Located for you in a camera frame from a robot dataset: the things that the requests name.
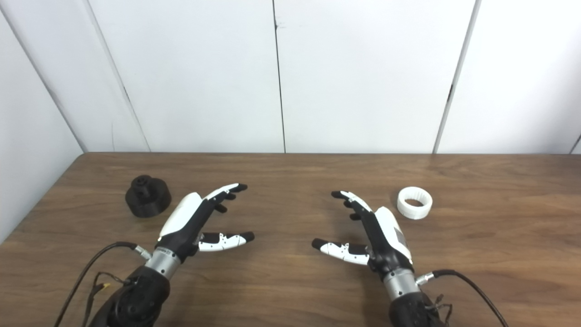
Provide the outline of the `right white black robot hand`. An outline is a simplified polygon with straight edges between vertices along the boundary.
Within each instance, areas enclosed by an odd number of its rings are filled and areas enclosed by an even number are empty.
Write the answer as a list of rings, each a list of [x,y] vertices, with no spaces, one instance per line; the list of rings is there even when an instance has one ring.
[[[345,207],[353,209],[350,218],[362,223],[369,244],[330,242],[314,238],[311,243],[313,248],[345,262],[367,265],[380,278],[398,269],[414,271],[405,236],[389,209],[380,207],[374,211],[363,199],[350,191],[332,191],[331,195],[342,199]]]

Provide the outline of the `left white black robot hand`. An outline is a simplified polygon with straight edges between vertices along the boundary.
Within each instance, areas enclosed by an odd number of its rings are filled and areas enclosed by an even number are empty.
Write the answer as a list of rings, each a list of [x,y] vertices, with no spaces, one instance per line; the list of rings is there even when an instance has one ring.
[[[247,185],[233,183],[222,186],[205,197],[197,192],[186,195],[162,227],[154,248],[168,251],[182,263],[199,251],[230,250],[255,240],[253,232],[202,232],[213,213],[226,213],[227,209],[222,202],[234,200],[236,194],[245,189]]]

